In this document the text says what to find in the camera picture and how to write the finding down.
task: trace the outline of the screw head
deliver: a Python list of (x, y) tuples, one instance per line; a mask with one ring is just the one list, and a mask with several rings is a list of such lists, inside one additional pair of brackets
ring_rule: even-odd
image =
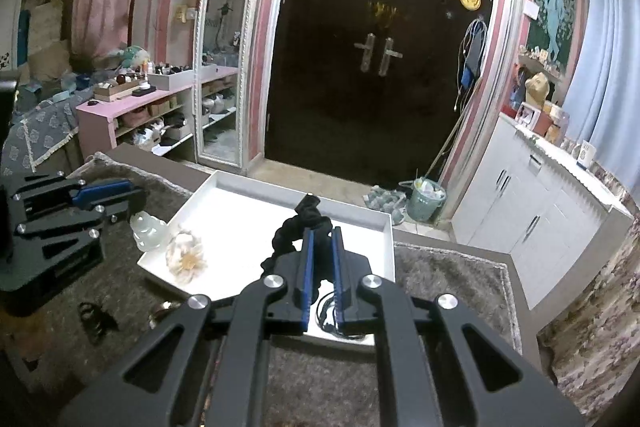
[(192, 295), (187, 299), (187, 304), (189, 305), (189, 308), (201, 310), (209, 304), (209, 297), (206, 295)]
[(455, 295), (451, 295), (450, 293), (445, 293), (438, 297), (438, 306), (444, 308), (446, 310), (452, 310), (458, 305), (458, 299)]
[(268, 275), (262, 281), (264, 285), (269, 288), (280, 288), (280, 286), (284, 284), (284, 279), (277, 274)]
[(367, 288), (378, 288), (382, 286), (382, 279), (377, 275), (373, 275), (370, 273), (362, 278), (362, 284), (364, 284)]

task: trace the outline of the drawer handle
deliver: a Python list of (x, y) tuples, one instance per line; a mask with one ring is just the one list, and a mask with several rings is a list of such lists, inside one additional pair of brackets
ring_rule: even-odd
[(502, 169), (500, 171), (500, 176), (498, 176), (498, 181), (495, 182), (495, 188), (498, 188), (498, 185), (500, 185), (500, 181), (502, 181), (502, 177), (507, 174), (507, 170), (506, 169)]
[(531, 235), (531, 232), (533, 232), (533, 230), (535, 229), (536, 225), (538, 224), (538, 222), (540, 221), (540, 216), (536, 216), (533, 219), (531, 219), (531, 222), (529, 223), (529, 226), (527, 227), (527, 232), (525, 232), (524, 234), (524, 241), (527, 240), (527, 237), (529, 237), (529, 235)]
[(511, 176), (507, 176), (504, 181), (502, 182), (502, 187), (500, 187), (500, 195), (502, 195), (502, 193), (504, 192), (505, 188), (507, 188), (507, 185), (509, 185), (509, 182), (511, 181)]

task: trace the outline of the light blue curtain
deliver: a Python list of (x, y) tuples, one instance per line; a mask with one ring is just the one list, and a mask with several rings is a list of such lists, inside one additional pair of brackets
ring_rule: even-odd
[(590, 0), (574, 79), (562, 108), (567, 136), (640, 201), (640, 0)]

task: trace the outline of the green poster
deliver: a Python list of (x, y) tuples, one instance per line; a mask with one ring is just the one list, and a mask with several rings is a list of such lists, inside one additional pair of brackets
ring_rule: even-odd
[(527, 49), (548, 51), (548, 64), (555, 64), (561, 73), (569, 61), (571, 39), (574, 36), (575, 0), (533, 0), (540, 6), (538, 20), (531, 21)]

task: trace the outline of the cabinet door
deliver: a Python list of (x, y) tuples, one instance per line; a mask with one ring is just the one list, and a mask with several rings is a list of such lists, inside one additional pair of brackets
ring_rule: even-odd
[(468, 245), (484, 216), (494, 203), (501, 183), (507, 178), (515, 129), (498, 118), (482, 161), (451, 219), (456, 241)]
[(545, 188), (527, 169), (511, 166), (498, 197), (480, 223), (469, 245), (510, 253), (548, 199)]
[(560, 188), (511, 252), (529, 309), (574, 265), (603, 219), (597, 208), (566, 188)]

